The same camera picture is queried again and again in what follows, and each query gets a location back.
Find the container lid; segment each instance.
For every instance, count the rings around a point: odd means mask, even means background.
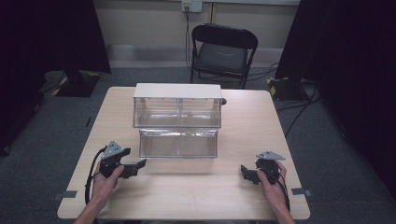
[[[220,85],[137,83],[134,98],[220,99]]]

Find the chair leg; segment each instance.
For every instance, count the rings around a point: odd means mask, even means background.
[[[191,75],[190,75],[190,83],[192,83],[194,80],[194,69],[191,67]]]
[[[248,76],[245,76],[245,77],[243,78],[242,90],[245,89],[245,86],[246,86],[246,84],[247,84],[247,81],[248,81]]]

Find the wall outlet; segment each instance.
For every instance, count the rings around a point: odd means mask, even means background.
[[[202,12],[202,2],[192,1],[191,8],[192,8],[192,12]]]
[[[202,12],[202,1],[181,1],[181,11]]]
[[[191,1],[181,1],[181,11],[192,12],[192,2]]]

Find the transparent storage bin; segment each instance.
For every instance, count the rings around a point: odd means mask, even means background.
[[[142,158],[216,158],[218,129],[140,129]]]
[[[220,86],[138,83],[134,127],[220,128]]]

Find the gray carpet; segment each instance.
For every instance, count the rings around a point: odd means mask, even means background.
[[[251,73],[266,70],[254,68]],[[47,73],[43,90],[61,74]],[[223,89],[240,88],[228,81],[221,83]],[[66,189],[108,88],[138,82],[189,83],[190,76],[187,68],[117,68],[101,77],[91,98],[45,95],[10,145],[10,156],[0,158],[0,223],[72,223],[57,218],[60,201],[53,195]],[[213,82],[196,78],[195,83]],[[268,87],[261,78],[249,81],[246,89]],[[275,104],[283,108],[300,103]],[[301,109],[279,112],[284,131]],[[307,198],[311,218],[299,223],[396,223],[396,203],[370,164],[342,137],[336,118],[321,101],[309,105],[287,140],[302,185],[313,192]]]

